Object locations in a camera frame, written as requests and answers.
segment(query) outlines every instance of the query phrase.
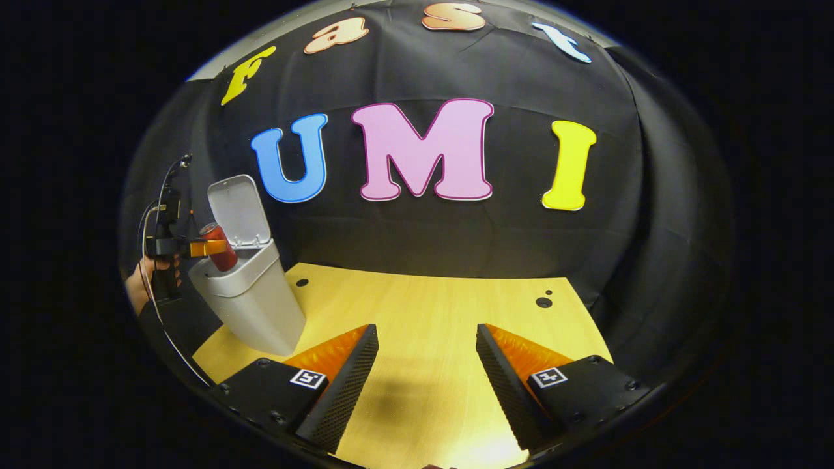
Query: cable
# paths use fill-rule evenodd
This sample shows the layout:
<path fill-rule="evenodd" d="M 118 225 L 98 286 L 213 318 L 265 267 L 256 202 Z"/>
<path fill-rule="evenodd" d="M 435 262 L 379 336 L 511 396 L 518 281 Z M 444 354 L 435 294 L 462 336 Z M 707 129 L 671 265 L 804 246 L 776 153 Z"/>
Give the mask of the cable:
<path fill-rule="evenodd" d="M 154 310 L 156 310 L 156 313 L 157 313 L 157 319 L 159 319 L 159 324 L 162 326 L 162 331 L 165 333 L 165 337 L 168 339 L 168 343 L 169 343 L 169 344 L 171 344 L 171 346 L 173 347 L 173 349 L 174 349 L 175 351 L 177 351 L 177 355 L 179 355 L 179 358 L 183 359 L 183 362 L 185 362 L 185 365 L 186 365 L 186 366 L 188 366 L 188 368 L 189 368 L 189 369 L 190 369 L 190 370 L 191 370 L 191 371 L 192 371 L 192 372 L 193 372 L 193 373 L 194 373 L 194 374 L 195 374 L 195 375 L 196 375 L 196 376 L 197 376 L 197 377 L 198 377 L 198 378 L 199 378 L 199 379 L 200 379 L 200 380 L 201 380 L 201 381 L 202 381 L 202 382 L 206 385 L 206 386 L 211 387 L 211 385 L 210 385 L 208 382 L 206 382 L 206 380 L 204 380 L 204 379 L 203 379 L 203 377 L 202 377 L 202 376 L 201 376 L 201 375 L 200 375 L 200 374 L 199 374 L 199 373 L 198 373 L 198 372 L 197 372 L 197 371 L 196 371 L 196 370 L 195 370 L 195 369 L 191 366 L 191 364 L 190 364 L 190 363 L 188 363 L 188 360 L 186 360 L 185 356 L 183 356 L 183 353 L 179 351 L 179 348 L 177 348 L 177 346 L 173 343 L 173 340 L 171 340 L 171 336 L 170 336 L 170 335 L 168 335 L 168 332 L 165 330 L 165 323 L 164 323 L 164 321 L 162 321 L 162 315 L 160 315 L 160 314 L 159 314 L 159 307 L 158 307 L 158 306 L 157 306 L 157 304 L 156 304 L 156 298 L 154 298 L 154 296 L 153 296 L 153 289 L 150 287 L 150 286 L 151 286 L 151 282 L 150 282 L 150 279 L 149 279 L 149 277 L 148 277 L 148 272 L 145 270 L 145 255 L 146 255 L 145 248 L 146 248 L 146 246 L 147 246 L 147 245 L 145 244 L 145 235 L 147 234 L 147 231 L 148 231 L 148 217 L 149 217 L 149 216 L 150 216 L 150 215 L 151 215 L 154 211 L 155 211 L 155 212 L 157 212 L 157 220 L 159 220 L 159 207 L 153 207 L 152 205 L 153 205 L 153 202 L 152 202 L 152 203 L 151 203 L 151 204 L 150 204 L 150 205 L 149 205 L 149 206 L 145 209 L 145 213 L 144 213 L 144 216 L 143 216 L 143 223 L 142 223 L 142 225 L 141 225 L 141 227 L 142 227 L 142 237 L 141 237 L 141 238 L 139 238 L 139 242 L 140 242 L 140 243 L 141 243 L 141 245 L 142 245 L 141 250 L 140 250 L 140 252 L 139 252 L 139 254 L 140 254 L 140 256 L 141 256 L 141 260 L 139 261 L 139 272 L 140 272 L 140 274 L 142 275 L 142 282 L 144 283 L 144 285 L 145 285 L 145 289 L 146 289 L 146 291 L 148 292 L 148 297 L 150 298 L 151 303 L 153 304 L 153 309 L 154 309 Z M 154 261 L 153 261 L 153 266 L 154 266 L 154 269 L 155 269 L 155 268 L 156 268 L 156 260 L 154 260 Z M 173 268 L 174 268 L 174 267 L 173 267 L 173 262 L 172 262 L 172 264 L 169 266 L 169 268 L 170 268 L 170 269 L 173 269 Z"/>

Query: trash can lid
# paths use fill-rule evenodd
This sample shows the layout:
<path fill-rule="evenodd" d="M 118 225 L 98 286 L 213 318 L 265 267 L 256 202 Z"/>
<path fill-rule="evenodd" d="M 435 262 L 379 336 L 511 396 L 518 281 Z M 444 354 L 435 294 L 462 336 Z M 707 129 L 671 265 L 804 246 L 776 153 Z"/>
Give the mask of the trash can lid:
<path fill-rule="evenodd" d="M 207 192 L 214 220 L 233 248 L 261 249 L 269 243 L 272 233 L 251 176 L 238 174 L 220 180 L 211 184 Z"/>

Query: blue letter u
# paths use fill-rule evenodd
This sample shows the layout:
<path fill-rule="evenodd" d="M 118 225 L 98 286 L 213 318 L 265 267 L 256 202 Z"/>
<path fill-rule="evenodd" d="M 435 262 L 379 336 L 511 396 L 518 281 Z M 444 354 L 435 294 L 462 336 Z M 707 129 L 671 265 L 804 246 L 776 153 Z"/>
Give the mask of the blue letter u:
<path fill-rule="evenodd" d="M 293 122 L 290 129 L 301 138 L 301 153 L 304 156 L 304 177 L 290 181 L 281 168 L 278 142 L 284 133 L 281 129 L 270 129 L 255 135 L 252 149 L 258 155 L 258 168 L 264 188 L 273 199 L 294 204 L 312 199 L 324 188 L 327 180 L 327 166 L 324 149 L 321 146 L 321 128 L 327 123 L 324 114 L 310 114 Z"/>

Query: letter m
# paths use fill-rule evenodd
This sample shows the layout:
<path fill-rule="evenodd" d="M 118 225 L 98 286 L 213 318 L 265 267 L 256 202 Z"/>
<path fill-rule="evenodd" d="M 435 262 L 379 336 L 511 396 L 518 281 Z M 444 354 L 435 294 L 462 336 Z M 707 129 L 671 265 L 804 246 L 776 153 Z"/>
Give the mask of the letter m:
<path fill-rule="evenodd" d="M 392 103 L 357 109 L 352 120 L 362 126 L 368 183 L 360 193 L 367 200 L 392 200 L 400 188 L 391 181 L 389 159 L 415 197 L 429 185 L 443 159 L 443 177 L 435 194 L 443 199 L 481 200 L 492 195 L 484 174 L 484 130 L 492 104 L 479 99 L 451 99 L 440 106 L 425 137 Z"/>

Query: soda can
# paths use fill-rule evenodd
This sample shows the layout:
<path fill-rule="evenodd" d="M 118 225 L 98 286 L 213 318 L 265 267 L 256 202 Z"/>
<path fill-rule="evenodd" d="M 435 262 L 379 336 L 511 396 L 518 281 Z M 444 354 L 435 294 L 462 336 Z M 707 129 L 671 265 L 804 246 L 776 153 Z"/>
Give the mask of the soda can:
<path fill-rule="evenodd" d="M 226 234 L 223 232 L 223 228 L 220 228 L 219 224 L 211 222 L 205 225 L 199 234 L 200 238 L 204 240 L 226 241 L 226 250 L 224 252 L 209 256 L 214 262 L 214 266 L 217 267 L 217 270 L 225 272 L 231 270 L 238 263 L 238 255 L 232 250 L 232 245 L 229 243 Z"/>

